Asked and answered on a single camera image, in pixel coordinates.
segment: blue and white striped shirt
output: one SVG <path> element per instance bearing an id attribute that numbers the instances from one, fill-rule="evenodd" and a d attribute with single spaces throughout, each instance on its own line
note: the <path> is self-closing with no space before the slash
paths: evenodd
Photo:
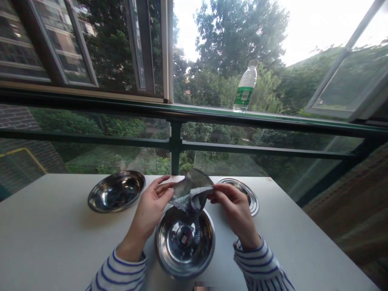
<path id="1" fill-rule="evenodd" d="M 234 244 L 234 260 L 244 274 L 249 291 L 275 290 L 292 291 L 290 280 L 279 264 L 265 240 L 260 248 L 243 251 L 240 241 Z M 130 263 L 117 257 L 116 249 L 104 262 L 86 291 L 137 291 L 146 275 L 147 258 L 141 255 L 140 261 Z"/>

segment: green metal railing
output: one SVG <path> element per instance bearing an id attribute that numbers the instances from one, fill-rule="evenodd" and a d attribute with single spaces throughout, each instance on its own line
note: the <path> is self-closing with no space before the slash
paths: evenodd
<path id="1" fill-rule="evenodd" d="M 271 114 L 242 114 L 222 109 L 141 103 L 18 89 L 0 88 L 0 103 L 107 114 L 130 114 L 131 116 L 165 119 L 171 124 L 171 135 L 168 140 L 93 136 L 63 132 L 14 129 L 0 129 L 0 138 L 167 149 L 171 153 L 172 175 L 178 175 L 179 156 L 181 152 L 186 150 L 341 160 L 339 165 L 330 171 L 297 202 L 300 206 L 304 206 L 316 195 L 328 188 L 352 167 L 365 159 L 369 153 L 375 150 L 375 148 L 388 140 L 388 129 L 332 120 L 317 120 Z M 364 141 L 352 152 L 327 152 L 190 142 L 184 141 L 181 138 L 182 123 L 189 121 L 361 137 L 364 138 Z"/>

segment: white table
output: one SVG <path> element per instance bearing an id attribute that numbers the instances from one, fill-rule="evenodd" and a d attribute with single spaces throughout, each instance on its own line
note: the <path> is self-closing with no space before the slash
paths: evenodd
<path id="1" fill-rule="evenodd" d="M 120 213 L 92 212 L 86 199 L 104 177 L 47 174 L 0 203 L 1 290 L 84 290 L 88 286 L 127 232 L 139 201 Z M 147 176 L 147 185 L 156 177 Z M 220 177 L 211 178 L 216 182 Z M 297 290 L 378 290 L 271 178 L 239 179 L 258 196 L 256 228 Z M 246 289 L 233 261 L 235 236 L 221 206 L 207 203 L 205 208 L 217 238 L 205 272 L 190 282 L 171 279 L 154 255 L 151 236 L 144 250 L 149 259 L 144 289 L 191 291 L 193 281 L 219 290 Z"/>

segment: metal plate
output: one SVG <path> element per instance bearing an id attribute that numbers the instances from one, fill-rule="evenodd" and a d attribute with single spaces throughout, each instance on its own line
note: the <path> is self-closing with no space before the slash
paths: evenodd
<path id="1" fill-rule="evenodd" d="M 90 192 L 89 207 L 98 213 L 118 212 L 129 207 L 141 194 L 146 178 L 137 171 L 123 171 L 100 181 Z"/>
<path id="2" fill-rule="evenodd" d="M 231 177 L 222 178 L 217 183 L 228 183 L 233 185 L 237 189 L 239 189 L 242 193 L 244 193 L 248 197 L 249 209 L 251 211 L 251 215 L 255 216 L 259 212 L 259 208 L 260 208 L 259 199 L 245 183 L 243 183 L 242 181 L 236 178 L 231 178 Z"/>
<path id="3" fill-rule="evenodd" d="M 155 252 L 163 270 L 175 279 L 200 275 L 213 257 L 214 225 L 206 210 L 199 216 L 201 239 L 194 242 L 194 223 L 175 207 L 163 215 L 155 231 Z"/>

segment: checkered cloth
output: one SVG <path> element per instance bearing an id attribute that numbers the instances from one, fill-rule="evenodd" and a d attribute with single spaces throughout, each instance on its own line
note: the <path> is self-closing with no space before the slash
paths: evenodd
<path id="1" fill-rule="evenodd" d="M 201 231 L 198 217 L 205 207 L 206 199 L 213 193 L 213 182 L 204 172 L 193 169 L 190 174 L 174 186 L 174 196 L 170 204 L 178 208 L 183 216 L 190 218 L 195 226 L 195 243 L 199 243 Z"/>

